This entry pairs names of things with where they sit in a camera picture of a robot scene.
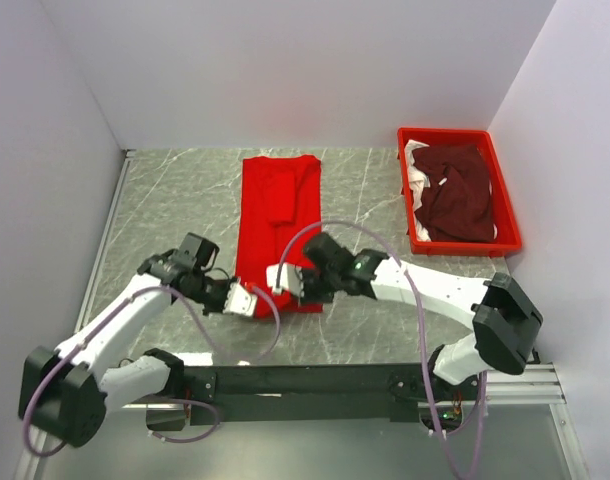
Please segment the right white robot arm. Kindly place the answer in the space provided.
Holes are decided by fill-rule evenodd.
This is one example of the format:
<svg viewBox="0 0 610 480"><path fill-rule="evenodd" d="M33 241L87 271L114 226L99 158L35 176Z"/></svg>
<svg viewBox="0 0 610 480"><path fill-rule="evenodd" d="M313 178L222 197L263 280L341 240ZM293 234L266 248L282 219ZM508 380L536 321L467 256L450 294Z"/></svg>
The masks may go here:
<svg viewBox="0 0 610 480"><path fill-rule="evenodd" d="M470 333L432 353L429 372L450 385L489 369L521 375L534 349L543 317L517 280L497 272L490 279L462 277L397 261L373 249L352 254L329 234L303 247L313 264L297 274L295 294L313 303L337 292L414 305L448 317Z"/></svg>

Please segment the red t shirt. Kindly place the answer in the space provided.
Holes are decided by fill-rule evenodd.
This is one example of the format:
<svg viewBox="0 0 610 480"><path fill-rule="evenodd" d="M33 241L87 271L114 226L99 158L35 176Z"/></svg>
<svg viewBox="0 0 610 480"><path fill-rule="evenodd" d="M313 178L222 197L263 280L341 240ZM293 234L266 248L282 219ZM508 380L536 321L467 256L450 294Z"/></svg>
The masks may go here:
<svg viewBox="0 0 610 480"><path fill-rule="evenodd" d="M269 294L266 268L280 261L300 230L321 220L321 161L258 156L242 162L235 275Z"/></svg>

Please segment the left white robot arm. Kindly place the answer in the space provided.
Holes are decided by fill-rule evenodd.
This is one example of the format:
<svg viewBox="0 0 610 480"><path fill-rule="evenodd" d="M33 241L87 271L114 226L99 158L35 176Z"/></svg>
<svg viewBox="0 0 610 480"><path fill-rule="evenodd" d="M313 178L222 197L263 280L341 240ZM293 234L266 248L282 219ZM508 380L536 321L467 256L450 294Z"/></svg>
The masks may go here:
<svg viewBox="0 0 610 480"><path fill-rule="evenodd" d="M204 313L225 313L237 278L210 277L218 246L189 233L181 245L143 261L119 296L94 320L55 349L34 349L23 367L18 415L23 439L36 427L62 445L80 447L106 415L143 397L187 401L184 363L160 349L125 367L121 351L144 326L175 302Z"/></svg>

